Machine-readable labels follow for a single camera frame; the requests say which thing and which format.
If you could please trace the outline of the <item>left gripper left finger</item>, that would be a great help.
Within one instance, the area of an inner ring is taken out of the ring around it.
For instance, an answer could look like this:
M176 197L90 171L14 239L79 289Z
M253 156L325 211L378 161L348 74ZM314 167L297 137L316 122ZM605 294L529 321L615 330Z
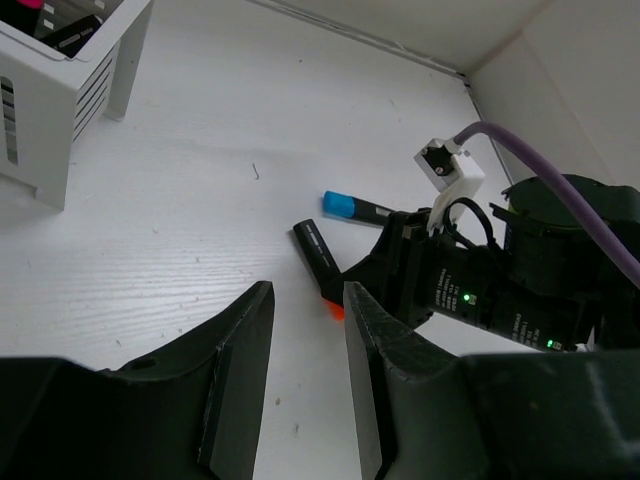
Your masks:
M5 479L249 479L274 322L270 282L117 370L1 362Z

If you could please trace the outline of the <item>orange highlighter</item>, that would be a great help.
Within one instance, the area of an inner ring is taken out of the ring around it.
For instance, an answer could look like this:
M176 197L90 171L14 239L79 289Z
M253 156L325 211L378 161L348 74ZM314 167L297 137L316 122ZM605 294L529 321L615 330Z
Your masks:
M312 219L293 226L294 238L332 317L343 321L345 311L342 300L343 279L335 259Z

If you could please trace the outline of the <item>blue highlighter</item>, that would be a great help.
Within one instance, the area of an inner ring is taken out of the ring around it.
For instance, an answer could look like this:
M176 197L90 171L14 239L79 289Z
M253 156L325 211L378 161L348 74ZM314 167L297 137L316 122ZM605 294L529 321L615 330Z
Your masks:
M392 213L387 207L334 191L324 193L322 207L329 216L375 226L384 226Z

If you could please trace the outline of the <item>pink highlighter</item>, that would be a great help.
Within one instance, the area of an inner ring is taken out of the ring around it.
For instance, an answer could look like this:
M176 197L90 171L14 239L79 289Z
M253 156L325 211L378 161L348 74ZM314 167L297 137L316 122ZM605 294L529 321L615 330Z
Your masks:
M34 11L40 11L44 4L43 0L16 0L16 2L22 7Z

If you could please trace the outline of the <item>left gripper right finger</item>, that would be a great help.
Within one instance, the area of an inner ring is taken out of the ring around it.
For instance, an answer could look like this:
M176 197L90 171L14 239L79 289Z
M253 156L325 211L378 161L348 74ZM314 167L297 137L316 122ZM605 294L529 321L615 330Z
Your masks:
M344 288L365 479L635 479L635 351L457 357Z

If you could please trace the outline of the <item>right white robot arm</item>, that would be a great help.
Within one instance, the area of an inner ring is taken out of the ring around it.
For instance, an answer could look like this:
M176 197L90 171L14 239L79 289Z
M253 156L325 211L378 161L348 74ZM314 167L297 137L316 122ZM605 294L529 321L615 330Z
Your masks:
M340 304L361 284L392 316L416 328L441 314L541 351L639 345L639 290L538 178L505 193L507 207L474 214L486 240L466 238L451 210L427 231L430 212L394 212L372 251L346 271L331 265L322 296Z

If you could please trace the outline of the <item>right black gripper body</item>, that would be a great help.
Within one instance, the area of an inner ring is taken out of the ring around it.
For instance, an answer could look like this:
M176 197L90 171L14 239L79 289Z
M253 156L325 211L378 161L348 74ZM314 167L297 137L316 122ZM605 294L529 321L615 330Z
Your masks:
M319 281L322 297L342 305L344 284L356 282L387 313L411 328L435 313L476 325L497 283L500 248L482 209L470 211L483 227L483 245L461 234L451 211L445 210L443 228L434 234L427 232L431 213L427 208L391 213L363 260Z

